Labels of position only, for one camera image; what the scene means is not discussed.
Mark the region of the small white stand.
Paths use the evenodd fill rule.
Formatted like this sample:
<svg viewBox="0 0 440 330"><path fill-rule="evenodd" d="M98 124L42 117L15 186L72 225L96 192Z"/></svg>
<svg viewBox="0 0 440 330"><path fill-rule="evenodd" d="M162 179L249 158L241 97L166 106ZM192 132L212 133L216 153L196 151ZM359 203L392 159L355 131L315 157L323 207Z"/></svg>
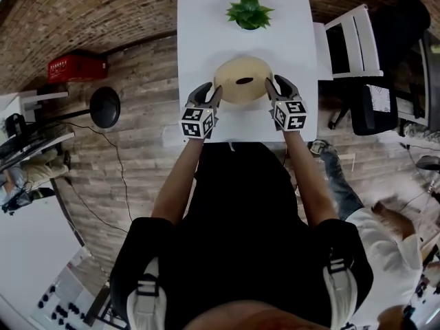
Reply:
<svg viewBox="0 0 440 330"><path fill-rule="evenodd" d="M37 90L19 92L18 97L21 104L21 114L26 122L35 122L35 111L41 108L45 101L68 97L67 91L37 94Z"/></svg>

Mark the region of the dark desk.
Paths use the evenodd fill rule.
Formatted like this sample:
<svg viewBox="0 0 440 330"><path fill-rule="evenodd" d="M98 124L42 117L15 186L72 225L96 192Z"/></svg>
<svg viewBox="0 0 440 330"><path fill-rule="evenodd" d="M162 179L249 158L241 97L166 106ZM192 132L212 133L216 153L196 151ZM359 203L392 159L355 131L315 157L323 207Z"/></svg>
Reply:
<svg viewBox="0 0 440 330"><path fill-rule="evenodd" d="M431 131L440 131L440 39L425 31L419 41L424 96L420 101L423 119Z"/></svg>

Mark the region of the red plastic crate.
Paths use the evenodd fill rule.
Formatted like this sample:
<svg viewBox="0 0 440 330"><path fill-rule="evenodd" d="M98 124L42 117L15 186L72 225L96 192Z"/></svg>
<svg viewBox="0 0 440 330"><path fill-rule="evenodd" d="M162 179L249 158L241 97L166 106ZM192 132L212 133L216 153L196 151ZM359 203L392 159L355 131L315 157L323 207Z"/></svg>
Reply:
<svg viewBox="0 0 440 330"><path fill-rule="evenodd" d="M95 56L67 54L47 66L49 84L87 82L107 77L106 60Z"/></svg>

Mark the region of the black office chair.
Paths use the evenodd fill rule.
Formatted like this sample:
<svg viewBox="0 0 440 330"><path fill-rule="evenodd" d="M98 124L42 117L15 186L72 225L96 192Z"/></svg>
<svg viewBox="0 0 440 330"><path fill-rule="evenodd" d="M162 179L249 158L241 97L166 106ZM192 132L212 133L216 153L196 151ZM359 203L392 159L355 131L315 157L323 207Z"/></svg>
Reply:
<svg viewBox="0 0 440 330"><path fill-rule="evenodd" d="M373 15L368 14L373 28L380 77L337 78L333 80L342 109L336 121L329 122L335 129L346 113L351 114L351 124L356 135L375 135L393 130L400 118L421 119L425 124L419 96L424 89L406 78L408 91L396 87L398 71L402 61L419 45L424 32L430 27L430 15L419 0L402 0L397 5L380 7ZM349 64L342 27L337 25L327 31L331 53L331 66L335 72L348 72ZM367 85L375 85L390 91L391 112L374 111Z"/></svg>

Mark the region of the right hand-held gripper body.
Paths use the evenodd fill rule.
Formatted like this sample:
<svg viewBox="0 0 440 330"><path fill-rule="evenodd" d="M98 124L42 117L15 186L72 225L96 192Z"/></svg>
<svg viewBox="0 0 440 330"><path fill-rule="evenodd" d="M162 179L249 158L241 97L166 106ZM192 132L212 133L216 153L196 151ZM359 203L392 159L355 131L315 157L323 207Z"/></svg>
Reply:
<svg viewBox="0 0 440 330"><path fill-rule="evenodd" d="M277 131L291 132L304 128L307 119L307 109L300 96L292 99L271 100L272 109L269 111Z"/></svg>

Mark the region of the beige woven basket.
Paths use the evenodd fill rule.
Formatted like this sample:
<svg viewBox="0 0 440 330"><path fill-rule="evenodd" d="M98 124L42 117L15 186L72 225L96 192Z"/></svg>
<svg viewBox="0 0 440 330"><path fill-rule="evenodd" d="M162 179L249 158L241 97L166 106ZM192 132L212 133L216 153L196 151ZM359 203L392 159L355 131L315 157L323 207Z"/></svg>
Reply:
<svg viewBox="0 0 440 330"><path fill-rule="evenodd" d="M248 105L267 94L267 78L273 80L274 75L263 59L242 56L229 60L217 69L214 85L222 87L222 100L236 105Z"/></svg>

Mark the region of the black device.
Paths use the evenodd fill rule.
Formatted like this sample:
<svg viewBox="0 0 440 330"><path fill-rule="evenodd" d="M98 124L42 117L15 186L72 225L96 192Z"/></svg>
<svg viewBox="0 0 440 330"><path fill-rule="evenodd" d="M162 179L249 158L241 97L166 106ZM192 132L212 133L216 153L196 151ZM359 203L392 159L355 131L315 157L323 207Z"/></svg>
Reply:
<svg viewBox="0 0 440 330"><path fill-rule="evenodd" d="M26 130L26 122L21 114L13 113L5 119L5 131L8 138L20 136Z"/></svg>

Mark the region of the white printed paper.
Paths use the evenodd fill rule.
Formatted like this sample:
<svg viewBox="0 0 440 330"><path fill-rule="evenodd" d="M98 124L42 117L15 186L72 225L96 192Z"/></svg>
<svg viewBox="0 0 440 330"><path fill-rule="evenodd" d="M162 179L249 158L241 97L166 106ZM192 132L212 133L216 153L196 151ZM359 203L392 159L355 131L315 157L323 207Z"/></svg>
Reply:
<svg viewBox="0 0 440 330"><path fill-rule="evenodd" d="M367 85L371 97L372 108L374 111L390 113L391 112L391 96L390 91L386 88L375 85Z"/></svg>

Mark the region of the black round stool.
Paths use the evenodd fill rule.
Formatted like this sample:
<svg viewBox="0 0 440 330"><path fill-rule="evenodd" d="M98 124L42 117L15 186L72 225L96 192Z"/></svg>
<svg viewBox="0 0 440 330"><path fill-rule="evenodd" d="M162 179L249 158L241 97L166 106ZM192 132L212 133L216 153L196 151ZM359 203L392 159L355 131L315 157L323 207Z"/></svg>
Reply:
<svg viewBox="0 0 440 330"><path fill-rule="evenodd" d="M440 157L424 155L416 163L416 167L427 171L440 171Z"/></svg>

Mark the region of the group of black knobs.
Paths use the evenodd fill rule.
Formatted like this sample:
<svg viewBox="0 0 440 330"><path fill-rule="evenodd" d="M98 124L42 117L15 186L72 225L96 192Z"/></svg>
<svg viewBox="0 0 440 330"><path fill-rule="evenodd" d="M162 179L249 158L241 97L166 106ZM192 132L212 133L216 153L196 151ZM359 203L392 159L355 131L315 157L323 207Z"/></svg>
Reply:
<svg viewBox="0 0 440 330"><path fill-rule="evenodd" d="M69 292L50 285L37 302L32 318L46 330L84 330L85 314Z"/></svg>

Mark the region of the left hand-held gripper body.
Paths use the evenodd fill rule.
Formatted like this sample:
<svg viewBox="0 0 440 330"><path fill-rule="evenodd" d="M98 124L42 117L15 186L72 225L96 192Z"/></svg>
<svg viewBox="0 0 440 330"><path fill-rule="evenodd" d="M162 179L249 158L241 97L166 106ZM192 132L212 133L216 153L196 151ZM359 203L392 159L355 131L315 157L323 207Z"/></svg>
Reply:
<svg viewBox="0 0 440 330"><path fill-rule="evenodd" d="M218 121L218 108L219 103L214 104L213 107L202 107L187 102L179 120L183 135L192 139L209 139Z"/></svg>

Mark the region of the green potted plant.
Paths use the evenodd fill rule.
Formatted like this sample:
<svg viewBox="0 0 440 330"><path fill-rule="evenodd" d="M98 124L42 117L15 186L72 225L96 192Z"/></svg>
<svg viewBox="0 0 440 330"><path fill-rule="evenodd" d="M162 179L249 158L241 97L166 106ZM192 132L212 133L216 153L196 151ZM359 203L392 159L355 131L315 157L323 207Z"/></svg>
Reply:
<svg viewBox="0 0 440 330"><path fill-rule="evenodd" d="M273 8L261 5L259 0L240 0L238 3L230 3L225 15L242 30L252 31L270 27L270 14L273 11Z"/></svg>

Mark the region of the person's left forearm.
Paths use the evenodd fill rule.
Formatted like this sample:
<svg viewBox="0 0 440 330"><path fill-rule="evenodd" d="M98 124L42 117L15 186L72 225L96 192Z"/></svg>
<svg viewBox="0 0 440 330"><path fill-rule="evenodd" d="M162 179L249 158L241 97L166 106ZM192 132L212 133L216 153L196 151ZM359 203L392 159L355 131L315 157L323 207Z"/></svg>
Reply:
<svg viewBox="0 0 440 330"><path fill-rule="evenodd" d="M183 219L203 145L204 141L198 139L186 143L159 191L152 218L165 219L174 225Z"/></svg>

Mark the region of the black standing fan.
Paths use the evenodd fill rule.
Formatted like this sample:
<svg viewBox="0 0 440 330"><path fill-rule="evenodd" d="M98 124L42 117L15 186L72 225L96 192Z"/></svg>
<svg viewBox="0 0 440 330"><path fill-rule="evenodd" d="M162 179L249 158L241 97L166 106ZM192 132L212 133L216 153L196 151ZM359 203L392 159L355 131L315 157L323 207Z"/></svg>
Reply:
<svg viewBox="0 0 440 330"><path fill-rule="evenodd" d="M100 129L108 129L116 124L120 117L120 99L110 87L96 90L89 102L89 108L43 119L39 122L26 122L26 130L0 145L0 171L3 171L31 155L52 146L53 141L61 137L64 131L63 121L78 116L89 115Z"/></svg>

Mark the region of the person's right forearm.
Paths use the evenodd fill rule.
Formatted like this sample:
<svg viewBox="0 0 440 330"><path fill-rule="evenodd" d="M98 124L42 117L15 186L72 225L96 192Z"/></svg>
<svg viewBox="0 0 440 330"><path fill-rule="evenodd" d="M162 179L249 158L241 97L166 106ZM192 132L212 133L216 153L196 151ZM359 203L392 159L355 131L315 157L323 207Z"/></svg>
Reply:
<svg viewBox="0 0 440 330"><path fill-rule="evenodd" d="M309 226L337 219L325 178L300 133L288 131L283 135Z"/></svg>

